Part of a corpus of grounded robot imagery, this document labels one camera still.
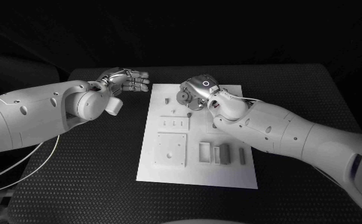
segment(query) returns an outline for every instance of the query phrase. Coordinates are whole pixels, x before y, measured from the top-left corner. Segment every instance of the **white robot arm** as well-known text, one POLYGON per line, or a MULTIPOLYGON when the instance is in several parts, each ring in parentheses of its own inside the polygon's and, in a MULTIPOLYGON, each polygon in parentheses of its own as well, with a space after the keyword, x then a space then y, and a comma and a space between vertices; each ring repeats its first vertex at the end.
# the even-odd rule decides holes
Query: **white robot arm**
POLYGON ((117 115, 123 91, 148 92, 148 72, 113 68, 97 81, 70 81, 0 96, 0 152, 39 144, 96 120, 117 115))
POLYGON ((280 106, 241 98, 211 75, 181 84, 178 101, 207 106, 215 127, 263 152, 301 159, 345 189, 362 207, 362 135, 316 124, 280 106))

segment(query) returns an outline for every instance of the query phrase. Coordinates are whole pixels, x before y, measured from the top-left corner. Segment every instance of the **hole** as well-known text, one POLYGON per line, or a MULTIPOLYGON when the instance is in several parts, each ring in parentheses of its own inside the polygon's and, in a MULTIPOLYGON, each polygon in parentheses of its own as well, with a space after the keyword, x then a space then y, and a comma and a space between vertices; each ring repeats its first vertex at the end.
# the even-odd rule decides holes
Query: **hole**
POLYGON ((57 107, 57 100, 54 97, 51 98, 51 103, 52 103, 54 107, 57 107))
POLYGON ((25 106, 21 107, 21 112, 22 112, 24 115, 28 114, 28 108, 25 106))

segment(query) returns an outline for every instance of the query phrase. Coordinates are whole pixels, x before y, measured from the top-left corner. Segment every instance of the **white board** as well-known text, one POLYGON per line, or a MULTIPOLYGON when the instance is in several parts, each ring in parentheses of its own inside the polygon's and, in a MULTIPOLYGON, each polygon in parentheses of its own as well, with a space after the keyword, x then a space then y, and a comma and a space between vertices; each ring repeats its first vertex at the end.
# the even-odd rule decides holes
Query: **white board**
MULTIPOLYGON (((233 94, 243 96, 240 85, 221 85, 221 88, 227 88, 233 94)), ((213 116, 207 108, 194 111, 178 103, 178 92, 179 84, 153 84, 138 181, 259 189, 252 147, 213 128, 213 116), (188 113, 192 113, 189 121, 187 120, 188 113), (178 127, 178 123, 184 122, 185 126, 187 121, 189 128, 178 127), (171 122, 177 125, 175 129, 165 127, 171 122), (162 141, 168 141, 166 139, 172 141, 168 149, 161 149, 161 133, 177 134, 175 138, 162 134, 162 136, 168 136, 162 137, 162 141), (187 136, 187 148, 174 144, 174 142, 182 144, 179 136, 187 136), (201 142, 210 143, 210 163, 200 162, 201 142), (230 165, 215 164, 214 150, 224 143, 230 145, 230 165), (240 162, 240 148, 244 148, 246 165, 241 165, 240 162)))

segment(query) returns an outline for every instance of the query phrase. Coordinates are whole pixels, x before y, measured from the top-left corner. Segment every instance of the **textured black mat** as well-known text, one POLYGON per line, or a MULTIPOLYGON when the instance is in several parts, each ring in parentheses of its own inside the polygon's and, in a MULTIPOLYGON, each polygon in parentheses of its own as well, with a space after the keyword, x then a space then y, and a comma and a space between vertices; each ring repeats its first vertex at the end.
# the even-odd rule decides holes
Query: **textured black mat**
MULTIPOLYGON (((106 68, 80 69, 71 80, 96 80, 106 68)), ((325 67, 319 64, 140 68, 153 83, 181 83, 210 73, 241 84, 259 98, 302 117, 361 132, 325 67)), ((249 223, 362 223, 362 210, 345 191, 302 161, 256 149, 259 190, 136 182, 149 93, 123 93, 117 117, 102 117, 61 136, 45 167, 18 186, 12 223, 164 223, 211 218, 249 223)), ((47 159, 48 141, 25 174, 47 159)))

